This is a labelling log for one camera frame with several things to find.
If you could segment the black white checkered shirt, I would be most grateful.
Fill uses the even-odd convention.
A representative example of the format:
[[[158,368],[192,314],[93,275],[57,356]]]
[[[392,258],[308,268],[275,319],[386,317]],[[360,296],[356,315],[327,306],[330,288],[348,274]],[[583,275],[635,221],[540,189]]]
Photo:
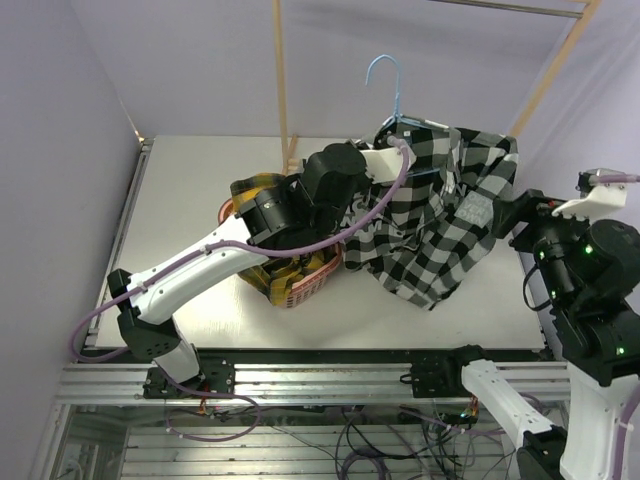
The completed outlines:
[[[343,264],[423,309],[448,299],[493,249],[497,199],[518,167],[512,136],[414,120],[392,122],[371,141],[404,139],[416,160],[384,209],[343,243]]]

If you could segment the light blue wire hanger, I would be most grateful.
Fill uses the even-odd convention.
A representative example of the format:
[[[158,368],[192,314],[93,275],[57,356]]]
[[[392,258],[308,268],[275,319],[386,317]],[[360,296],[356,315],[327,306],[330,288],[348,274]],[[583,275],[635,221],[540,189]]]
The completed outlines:
[[[359,149],[382,149],[387,147],[386,138],[396,136],[404,139],[416,155],[415,163],[409,168],[405,179],[434,181],[440,173],[445,173],[449,154],[455,149],[451,141],[455,138],[452,128],[427,119],[404,115],[401,112],[402,71],[399,62],[389,54],[374,58],[367,68],[365,85],[368,86],[373,69],[382,61],[389,61],[395,69],[394,100],[391,115],[368,140],[358,145]]]

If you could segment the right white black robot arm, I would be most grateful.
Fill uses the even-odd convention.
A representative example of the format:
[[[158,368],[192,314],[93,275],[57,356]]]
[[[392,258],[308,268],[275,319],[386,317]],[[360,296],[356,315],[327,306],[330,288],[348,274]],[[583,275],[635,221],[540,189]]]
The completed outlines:
[[[516,450],[524,479],[620,479],[639,404],[639,317],[627,297],[639,282],[639,234],[613,213],[621,183],[573,200],[527,190],[494,204],[492,232],[534,258],[548,293],[570,383],[569,422],[552,423],[501,375],[478,346],[453,351],[442,387],[476,397]]]

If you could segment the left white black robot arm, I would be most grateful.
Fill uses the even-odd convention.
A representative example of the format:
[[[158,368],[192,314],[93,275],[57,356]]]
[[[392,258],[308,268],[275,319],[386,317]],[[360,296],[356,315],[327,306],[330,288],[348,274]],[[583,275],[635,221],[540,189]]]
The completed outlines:
[[[260,173],[233,182],[233,212],[213,232],[142,272],[117,269],[109,275],[126,347],[168,373],[178,395],[196,395],[204,373],[175,312],[242,270],[328,248],[347,206],[368,182],[366,156],[349,143],[312,154],[299,173]]]

